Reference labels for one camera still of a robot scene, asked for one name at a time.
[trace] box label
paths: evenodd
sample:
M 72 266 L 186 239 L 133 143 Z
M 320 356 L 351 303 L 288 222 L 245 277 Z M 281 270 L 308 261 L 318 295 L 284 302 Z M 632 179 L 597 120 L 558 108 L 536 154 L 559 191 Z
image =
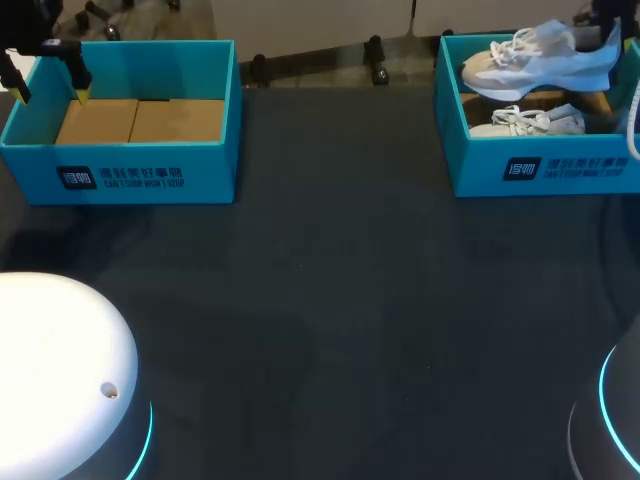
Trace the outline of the box label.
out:
M 627 157 L 552 158 L 547 162 L 542 178 L 619 177 L 628 163 Z
M 178 167 L 100 168 L 106 188 L 182 188 L 184 178 Z
M 540 167 L 540 157 L 512 157 L 507 162 L 502 180 L 533 180 Z
M 58 167 L 58 175 L 67 190 L 95 190 L 96 182 L 89 167 Z

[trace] black logo label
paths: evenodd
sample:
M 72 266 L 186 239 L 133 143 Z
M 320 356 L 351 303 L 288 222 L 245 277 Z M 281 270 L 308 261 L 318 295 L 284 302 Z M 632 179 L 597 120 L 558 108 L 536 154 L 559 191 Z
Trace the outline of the black logo label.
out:
M 502 180 L 533 180 L 538 173 L 540 157 L 513 157 L 507 162 Z
M 95 190 L 96 182 L 89 167 L 58 167 L 58 175 L 67 190 Z

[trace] dark gray table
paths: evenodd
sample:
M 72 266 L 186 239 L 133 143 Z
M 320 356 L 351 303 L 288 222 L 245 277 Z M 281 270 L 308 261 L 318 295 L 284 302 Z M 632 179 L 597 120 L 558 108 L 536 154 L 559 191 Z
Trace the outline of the dark gray table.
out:
M 231 206 L 30 209 L 0 172 L 3 269 L 128 320 L 158 478 L 567 478 L 638 197 L 454 199 L 424 89 L 245 99 Z

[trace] glowing blue ring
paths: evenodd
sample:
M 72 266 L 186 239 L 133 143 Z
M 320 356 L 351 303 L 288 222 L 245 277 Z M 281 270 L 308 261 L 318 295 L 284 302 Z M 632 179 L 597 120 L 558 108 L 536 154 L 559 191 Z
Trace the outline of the glowing blue ring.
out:
M 149 431 L 147 432 L 147 439 L 144 442 L 144 448 L 142 449 L 140 458 L 138 458 L 138 461 L 133 466 L 133 470 L 131 470 L 131 473 L 127 475 L 127 478 L 124 480 L 131 480 L 140 469 L 142 460 L 144 460 L 144 456 L 147 454 L 147 449 L 149 448 L 149 443 L 151 442 L 151 430 L 153 430 L 153 407 L 151 406 L 151 403 L 149 403 Z
M 618 446 L 618 449 L 620 450 L 620 452 L 622 452 L 622 455 L 624 456 L 624 458 L 627 459 L 627 461 L 631 464 L 631 466 L 635 469 L 636 472 L 640 473 L 640 465 L 638 465 L 638 462 L 636 462 L 633 459 L 633 457 L 627 451 L 627 449 L 624 448 L 624 445 L 622 445 L 622 442 L 620 441 L 618 434 L 613 429 L 613 425 L 611 425 L 611 420 L 609 419 L 609 415 L 607 414 L 607 408 L 604 406 L 604 371 L 607 369 L 607 363 L 609 363 L 609 358 L 611 358 L 611 354 L 615 349 L 616 347 L 613 347 L 613 349 L 609 352 L 609 355 L 607 355 L 607 358 L 604 361 L 604 364 L 602 365 L 602 370 L 600 370 L 600 381 L 598 382 L 598 393 L 600 395 L 600 409 L 602 410 L 604 423 L 606 423 L 607 428 L 609 429 L 611 438 L 613 438 L 613 441 Z

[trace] white sneaker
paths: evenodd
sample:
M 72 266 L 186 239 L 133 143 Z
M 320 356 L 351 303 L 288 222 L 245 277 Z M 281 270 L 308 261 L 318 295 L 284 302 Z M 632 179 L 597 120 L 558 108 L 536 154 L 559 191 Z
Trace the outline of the white sneaker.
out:
M 469 130 L 473 138 L 522 137 L 535 135 L 583 135 L 585 122 L 582 113 L 571 105 L 563 105 L 548 112 L 527 110 L 516 105 L 496 110 L 491 125 L 478 125 Z
M 553 85 L 575 92 L 609 88 L 609 71 L 620 55 L 620 24 L 602 45 L 599 27 L 569 27 L 551 20 L 519 30 L 508 42 L 464 63 L 462 80 L 480 95 L 515 102 L 536 87 Z

